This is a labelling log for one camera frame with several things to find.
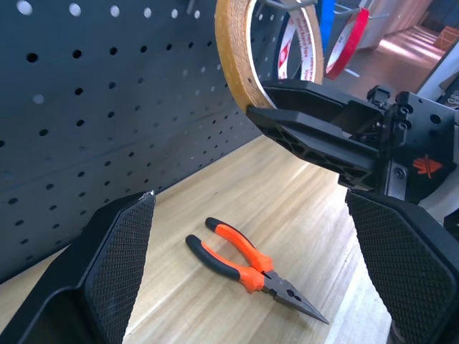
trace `floor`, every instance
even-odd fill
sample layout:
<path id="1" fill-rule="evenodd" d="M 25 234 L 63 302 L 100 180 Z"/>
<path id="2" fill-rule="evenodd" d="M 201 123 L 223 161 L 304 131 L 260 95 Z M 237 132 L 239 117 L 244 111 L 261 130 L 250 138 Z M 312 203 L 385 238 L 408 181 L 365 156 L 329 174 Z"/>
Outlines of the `floor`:
<path id="1" fill-rule="evenodd" d="M 260 137 L 158 195 L 145 272 L 124 344 L 385 344 L 391 318 L 369 279 L 337 174 Z M 329 321 L 207 269 L 185 244 L 196 234 L 247 264 L 206 229 L 238 228 Z M 0 332 L 55 254 L 0 285 Z"/>
<path id="2" fill-rule="evenodd" d="M 422 27 L 386 36 L 376 49 L 360 50 L 352 58 L 348 69 L 359 77 L 343 72 L 336 80 L 324 79 L 323 83 L 361 99 L 366 99 L 375 85 L 391 88 L 391 101 L 401 91 L 417 92 L 444 54 L 432 45 L 435 40 L 436 36 Z"/>

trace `blue tape roll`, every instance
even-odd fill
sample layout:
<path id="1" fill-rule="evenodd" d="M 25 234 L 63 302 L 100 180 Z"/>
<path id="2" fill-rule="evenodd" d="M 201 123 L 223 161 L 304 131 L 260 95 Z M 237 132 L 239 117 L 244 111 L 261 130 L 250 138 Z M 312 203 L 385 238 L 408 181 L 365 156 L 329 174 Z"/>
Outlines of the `blue tape roll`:
<path id="1" fill-rule="evenodd" d="M 330 40 L 333 21 L 335 20 L 335 0 L 319 0 L 316 5 L 316 13 L 321 26 L 323 52 L 326 51 Z"/>

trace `pliers jaw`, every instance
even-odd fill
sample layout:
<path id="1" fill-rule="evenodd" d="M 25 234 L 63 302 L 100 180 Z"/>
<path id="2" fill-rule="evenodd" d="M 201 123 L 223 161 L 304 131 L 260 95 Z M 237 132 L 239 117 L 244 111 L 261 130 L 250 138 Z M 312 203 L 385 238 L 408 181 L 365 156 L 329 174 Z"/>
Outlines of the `pliers jaw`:
<path id="1" fill-rule="evenodd" d="M 279 277 L 275 271 L 264 272 L 265 286 L 262 291 L 273 296 L 274 300 L 288 307 L 294 308 L 325 324 L 330 322 L 312 304 L 292 286 L 292 284 Z"/>

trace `tape roll with white label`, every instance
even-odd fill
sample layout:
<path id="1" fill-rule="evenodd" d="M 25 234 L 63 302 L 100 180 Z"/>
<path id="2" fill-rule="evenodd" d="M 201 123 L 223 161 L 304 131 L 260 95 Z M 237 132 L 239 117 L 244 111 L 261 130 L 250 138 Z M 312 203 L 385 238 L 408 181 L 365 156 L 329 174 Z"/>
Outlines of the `tape roll with white label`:
<path id="1" fill-rule="evenodd" d="M 218 0 L 215 9 L 215 36 L 224 76 L 236 103 L 247 106 L 275 108 L 257 77 L 252 60 L 250 25 L 256 0 Z M 284 4 L 297 4 L 296 0 L 282 0 Z M 298 30 L 302 62 L 302 76 L 320 84 L 323 78 L 323 53 L 320 29 L 313 6 L 292 14 Z"/>
<path id="2" fill-rule="evenodd" d="M 326 77 L 335 80 L 346 68 L 359 46 L 369 19 L 368 9 L 351 15 L 333 47 L 326 67 Z"/>

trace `orange logo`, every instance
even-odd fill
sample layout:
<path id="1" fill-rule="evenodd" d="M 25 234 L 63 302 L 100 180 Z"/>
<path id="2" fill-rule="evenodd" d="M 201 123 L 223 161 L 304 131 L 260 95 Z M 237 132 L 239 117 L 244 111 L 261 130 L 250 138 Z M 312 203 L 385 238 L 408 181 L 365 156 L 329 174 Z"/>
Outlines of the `orange logo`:
<path id="1" fill-rule="evenodd" d="M 418 158 L 413 161 L 413 166 L 419 171 L 417 174 L 427 174 L 429 179 L 432 179 L 432 174 L 442 168 L 442 164 L 435 160 L 429 159 L 429 156 Z"/>

